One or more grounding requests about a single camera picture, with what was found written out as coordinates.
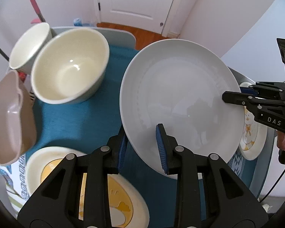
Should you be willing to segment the person's right hand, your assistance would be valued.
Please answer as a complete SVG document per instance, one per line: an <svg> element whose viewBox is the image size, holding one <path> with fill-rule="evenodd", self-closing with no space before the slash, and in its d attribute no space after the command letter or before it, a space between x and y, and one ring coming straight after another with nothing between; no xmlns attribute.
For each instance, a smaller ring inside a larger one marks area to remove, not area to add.
<svg viewBox="0 0 285 228"><path fill-rule="evenodd" d="M278 131L277 135L278 135L277 147L285 151L285 133Z"/></svg>

